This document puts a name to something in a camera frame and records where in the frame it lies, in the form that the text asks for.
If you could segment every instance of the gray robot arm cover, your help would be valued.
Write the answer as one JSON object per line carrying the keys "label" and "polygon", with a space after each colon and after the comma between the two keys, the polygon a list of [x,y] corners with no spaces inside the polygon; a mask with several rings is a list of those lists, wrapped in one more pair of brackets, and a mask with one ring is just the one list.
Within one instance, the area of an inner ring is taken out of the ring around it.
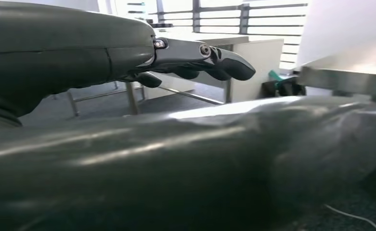
{"label": "gray robot arm cover", "polygon": [[264,230],[374,169],[376,104],[348,98],[0,129],[0,231]]}

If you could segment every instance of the table leg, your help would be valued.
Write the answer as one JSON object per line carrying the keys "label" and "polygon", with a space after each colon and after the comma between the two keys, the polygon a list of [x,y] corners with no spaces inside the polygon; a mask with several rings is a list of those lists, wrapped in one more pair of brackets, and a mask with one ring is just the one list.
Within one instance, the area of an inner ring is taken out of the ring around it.
{"label": "table leg", "polygon": [[142,86],[141,88],[141,96],[143,97],[143,101],[145,100],[145,87]]}
{"label": "table leg", "polygon": [[225,95],[225,103],[232,102],[232,80],[228,80],[224,82],[224,95]]}
{"label": "table leg", "polygon": [[69,98],[70,105],[72,106],[73,114],[74,116],[79,116],[80,111],[78,111],[77,104],[74,101],[73,95],[71,92],[67,91],[67,97]]}
{"label": "table leg", "polygon": [[133,115],[138,115],[140,110],[138,108],[137,100],[135,98],[135,88],[133,83],[125,83],[127,88],[127,95],[128,95],[128,103],[130,106],[131,113]]}

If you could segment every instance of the gray floor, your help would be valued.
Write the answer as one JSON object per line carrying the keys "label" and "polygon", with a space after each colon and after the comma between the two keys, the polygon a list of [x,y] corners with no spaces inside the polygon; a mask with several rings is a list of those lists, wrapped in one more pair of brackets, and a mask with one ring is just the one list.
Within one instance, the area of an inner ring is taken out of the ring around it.
{"label": "gray floor", "polygon": [[[123,83],[118,83],[119,90],[125,88]],[[102,84],[84,89],[71,89],[74,98],[83,98],[101,93],[115,91],[113,83]],[[192,93],[223,101],[223,90],[220,88],[199,84]],[[142,99],[141,90],[137,90],[137,97]],[[126,93],[105,96],[97,99],[78,102],[79,117],[74,117],[70,102],[66,93],[44,99],[40,105],[30,114],[20,118],[24,126],[38,126],[56,123],[65,120],[108,118],[129,115],[129,107]],[[139,103],[141,113],[159,113],[184,111],[202,107],[211,107],[213,104],[174,94],[157,99],[142,101]]]}

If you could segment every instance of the robotic hand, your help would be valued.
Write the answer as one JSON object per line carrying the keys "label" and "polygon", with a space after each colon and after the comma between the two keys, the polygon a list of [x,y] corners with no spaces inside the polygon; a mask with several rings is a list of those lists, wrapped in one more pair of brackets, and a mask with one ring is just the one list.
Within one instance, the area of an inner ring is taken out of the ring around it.
{"label": "robotic hand", "polygon": [[[198,77],[199,71],[205,71],[217,80],[226,81],[231,78],[249,80],[255,69],[240,55],[223,49],[210,47],[203,42],[182,41],[168,38],[154,40],[155,59],[149,65],[137,69],[137,73],[155,71],[159,73],[175,73],[184,79]],[[159,87],[161,80],[150,73],[131,75],[146,87]]]}
{"label": "robotic hand", "polygon": [[0,118],[19,124],[40,101],[111,81],[157,87],[147,71],[247,80],[238,54],[203,42],[156,38],[139,20],[40,4],[0,2]]}

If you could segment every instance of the black bag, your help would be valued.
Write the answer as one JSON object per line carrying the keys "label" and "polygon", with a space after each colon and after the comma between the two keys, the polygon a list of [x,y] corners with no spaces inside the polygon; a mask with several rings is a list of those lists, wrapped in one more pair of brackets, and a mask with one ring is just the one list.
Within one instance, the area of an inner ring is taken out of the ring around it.
{"label": "black bag", "polygon": [[297,77],[283,79],[281,81],[269,81],[261,85],[261,98],[280,96],[306,95],[305,86],[297,83]]}

